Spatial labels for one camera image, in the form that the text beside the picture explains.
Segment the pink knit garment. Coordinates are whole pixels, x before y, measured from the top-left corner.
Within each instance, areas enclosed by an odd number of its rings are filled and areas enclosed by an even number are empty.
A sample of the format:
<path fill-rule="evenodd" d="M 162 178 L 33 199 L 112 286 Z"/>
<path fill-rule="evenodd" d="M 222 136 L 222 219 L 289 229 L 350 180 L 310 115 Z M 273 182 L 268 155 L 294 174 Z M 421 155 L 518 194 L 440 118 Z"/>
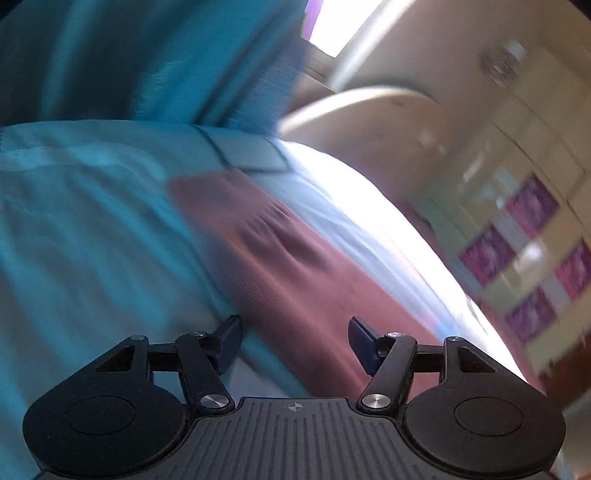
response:
<path fill-rule="evenodd" d="M 359 396 L 369 377 L 352 318 L 380 334 L 436 337 L 356 263 L 238 170 L 175 178 L 167 191 L 238 315 L 311 395 Z"/>

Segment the brown wooden door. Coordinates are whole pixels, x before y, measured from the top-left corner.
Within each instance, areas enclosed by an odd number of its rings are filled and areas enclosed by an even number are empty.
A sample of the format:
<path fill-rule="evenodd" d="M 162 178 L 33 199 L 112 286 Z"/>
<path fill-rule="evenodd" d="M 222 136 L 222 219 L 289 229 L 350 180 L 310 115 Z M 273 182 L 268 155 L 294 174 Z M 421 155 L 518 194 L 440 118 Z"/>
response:
<path fill-rule="evenodd" d="M 590 389 L 590 343 L 579 342 L 562 358 L 552 361 L 540 375 L 546 395 L 565 409 Z"/>

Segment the purple poster lower right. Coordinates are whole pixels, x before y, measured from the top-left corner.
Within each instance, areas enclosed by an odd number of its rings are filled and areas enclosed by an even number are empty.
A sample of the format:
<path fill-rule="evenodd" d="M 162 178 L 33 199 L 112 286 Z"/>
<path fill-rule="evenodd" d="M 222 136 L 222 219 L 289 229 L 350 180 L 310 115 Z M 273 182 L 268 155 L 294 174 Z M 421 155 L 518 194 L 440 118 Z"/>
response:
<path fill-rule="evenodd" d="M 522 344 L 527 344 L 544 331 L 557 313 L 542 287 L 537 287 L 527 298 L 509 312 L 505 320 Z"/>

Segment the purple poster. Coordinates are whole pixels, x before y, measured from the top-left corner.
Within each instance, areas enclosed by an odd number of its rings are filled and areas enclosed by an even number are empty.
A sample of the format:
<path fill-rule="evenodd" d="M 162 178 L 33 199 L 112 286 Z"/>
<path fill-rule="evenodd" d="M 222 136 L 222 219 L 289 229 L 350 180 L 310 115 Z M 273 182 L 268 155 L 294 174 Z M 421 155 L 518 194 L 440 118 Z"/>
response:
<path fill-rule="evenodd" d="M 591 253 L 585 240 L 561 261 L 554 274 L 570 300 L 576 300 L 584 292 L 591 277 Z"/>
<path fill-rule="evenodd" d="M 527 298 L 509 312 L 505 320 L 522 344 L 527 344 L 544 331 L 557 313 L 542 287 L 537 287 Z"/>
<path fill-rule="evenodd" d="M 535 174 L 506 205 L 509 215 L 529 238 L 540 233 L 558 209 L 558 201 Z"/>
<path fill-rule="evenodd" d="M 515 250 L 490 224 L 465 250 L 459 258 L 480 286 L 487 286 L 515 256 Z"/>

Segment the purple poster lower left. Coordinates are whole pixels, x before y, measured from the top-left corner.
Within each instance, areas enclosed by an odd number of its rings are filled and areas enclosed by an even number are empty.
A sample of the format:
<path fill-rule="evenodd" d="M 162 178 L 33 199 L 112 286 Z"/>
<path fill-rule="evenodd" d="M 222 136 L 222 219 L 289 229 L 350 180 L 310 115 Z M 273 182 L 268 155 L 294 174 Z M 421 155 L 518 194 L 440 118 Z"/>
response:
<path fill-rule="evenodd" d="M 459 258 L 480 286 L 487 286 L 515 256 L 515 250 L 490 224 L 465 250 Z"/>

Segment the purple poster upper right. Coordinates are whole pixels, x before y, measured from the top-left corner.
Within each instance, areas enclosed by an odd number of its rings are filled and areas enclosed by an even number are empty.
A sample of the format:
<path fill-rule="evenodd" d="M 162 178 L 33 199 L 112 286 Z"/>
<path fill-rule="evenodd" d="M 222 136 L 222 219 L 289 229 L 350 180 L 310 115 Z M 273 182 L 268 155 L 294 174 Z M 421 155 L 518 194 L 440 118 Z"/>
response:
<path fill-rule="evenodd" d="M 576 300 L 584 292 L 591 277 L 591 253 L 585 240 L 561 261 L 554 274 L 570 300 Z"/>

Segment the purple poster upper left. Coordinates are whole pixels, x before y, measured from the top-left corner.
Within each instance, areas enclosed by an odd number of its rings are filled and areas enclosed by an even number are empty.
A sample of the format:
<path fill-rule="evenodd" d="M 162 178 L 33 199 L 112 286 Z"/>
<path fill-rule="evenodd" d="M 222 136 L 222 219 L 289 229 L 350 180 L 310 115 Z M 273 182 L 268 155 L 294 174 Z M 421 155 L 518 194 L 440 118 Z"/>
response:
<path fill-rule="evenodd" d="M 535 174 L 506 205 L 509 215 L 529 238 L 540 233 L 558 209 L 558 201 Z"/>

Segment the cream glossy wardrobe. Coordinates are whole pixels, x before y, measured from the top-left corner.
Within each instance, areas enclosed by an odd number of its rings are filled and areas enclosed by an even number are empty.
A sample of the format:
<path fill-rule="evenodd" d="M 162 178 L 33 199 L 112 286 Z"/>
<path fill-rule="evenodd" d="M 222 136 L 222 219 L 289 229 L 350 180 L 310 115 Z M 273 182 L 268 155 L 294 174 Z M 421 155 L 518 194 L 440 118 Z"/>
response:
<path fill-rule="evenodd" d="M 590 330 L 590 83 L 546 49 L 420 198 L 453 273 L 539 372 Z"/>

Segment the cream wooden headboard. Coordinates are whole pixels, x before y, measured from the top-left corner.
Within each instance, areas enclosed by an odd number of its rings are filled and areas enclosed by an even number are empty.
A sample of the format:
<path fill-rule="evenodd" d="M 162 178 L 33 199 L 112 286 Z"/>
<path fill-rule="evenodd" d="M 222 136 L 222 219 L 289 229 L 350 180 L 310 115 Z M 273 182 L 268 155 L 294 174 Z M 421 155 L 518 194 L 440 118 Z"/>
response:
<path fill-rule="evenodd" d="M 370 86 L 291 112 L 279 135 L 341 160 L 392 202 L 410 202 L 445 158 L 451 126 L 445 108 L 422 93 Z"/>

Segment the teal window curtain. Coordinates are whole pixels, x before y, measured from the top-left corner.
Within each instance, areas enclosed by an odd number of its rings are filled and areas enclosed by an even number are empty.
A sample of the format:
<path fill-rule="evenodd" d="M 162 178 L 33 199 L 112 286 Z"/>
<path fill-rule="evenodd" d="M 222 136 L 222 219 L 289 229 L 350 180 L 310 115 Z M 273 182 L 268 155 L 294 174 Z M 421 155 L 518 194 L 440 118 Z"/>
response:
<path fill-rule="evenodd" d="M 162 121 L 273 134 L 301 1 L 5 1 L 1 122 Z"/>

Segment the metal wall lamp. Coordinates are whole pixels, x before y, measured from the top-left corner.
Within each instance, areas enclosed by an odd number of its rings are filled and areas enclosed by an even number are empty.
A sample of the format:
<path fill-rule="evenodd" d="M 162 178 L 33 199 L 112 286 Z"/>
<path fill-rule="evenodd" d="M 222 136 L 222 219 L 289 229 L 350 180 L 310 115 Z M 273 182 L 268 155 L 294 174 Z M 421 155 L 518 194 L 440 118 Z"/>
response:
<path fill-rule="evenodd" d="M 524 45 L 512 39 L 485 50 L 480 56 L 480 68 L 497 86 L 507 88 L 517 79 L 526 58 Z"/>

